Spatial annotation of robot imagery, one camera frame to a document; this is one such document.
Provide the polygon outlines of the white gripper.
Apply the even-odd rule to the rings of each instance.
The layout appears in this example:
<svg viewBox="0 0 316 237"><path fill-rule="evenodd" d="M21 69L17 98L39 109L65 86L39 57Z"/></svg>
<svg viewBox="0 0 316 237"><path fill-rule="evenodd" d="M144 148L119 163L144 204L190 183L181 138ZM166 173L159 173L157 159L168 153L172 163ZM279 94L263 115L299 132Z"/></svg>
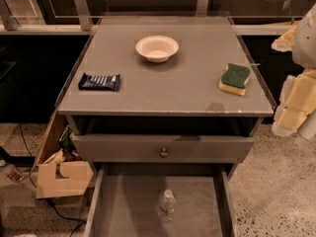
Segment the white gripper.
<svg viewBox="0 0 316 237"><path fill-rule="evenodd" d="M284 81L272 132L280 137L298 132L304 138L313 138L316 135L316 4L298 26L274 40L272 49L292 51L293 61L308 68Z"/></svg>

